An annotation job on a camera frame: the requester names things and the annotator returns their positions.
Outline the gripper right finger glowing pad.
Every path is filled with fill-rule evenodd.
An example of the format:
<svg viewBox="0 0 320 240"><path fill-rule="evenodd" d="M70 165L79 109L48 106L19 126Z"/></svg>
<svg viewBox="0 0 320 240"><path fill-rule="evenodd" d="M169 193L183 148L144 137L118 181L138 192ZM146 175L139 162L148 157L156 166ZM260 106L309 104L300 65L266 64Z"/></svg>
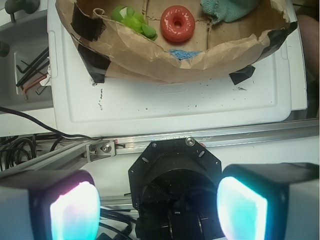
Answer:
<svg viewBox="0 0 320 240"><path fill-rule="evenodd" d="M318 240L320 166L230 164L218 185L217 213L228 240Z"/></svg>

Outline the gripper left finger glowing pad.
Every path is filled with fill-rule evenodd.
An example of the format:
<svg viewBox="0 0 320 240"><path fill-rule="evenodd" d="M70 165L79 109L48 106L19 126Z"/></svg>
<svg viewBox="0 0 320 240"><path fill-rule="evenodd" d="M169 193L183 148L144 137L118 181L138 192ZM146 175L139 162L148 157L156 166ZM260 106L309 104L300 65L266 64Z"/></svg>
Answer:
<svg viewBox="0 0 320 240"><path fill-rule="evenodd" d="M94 240L100 196L85 170L0 174L2 240Z"/></svg>

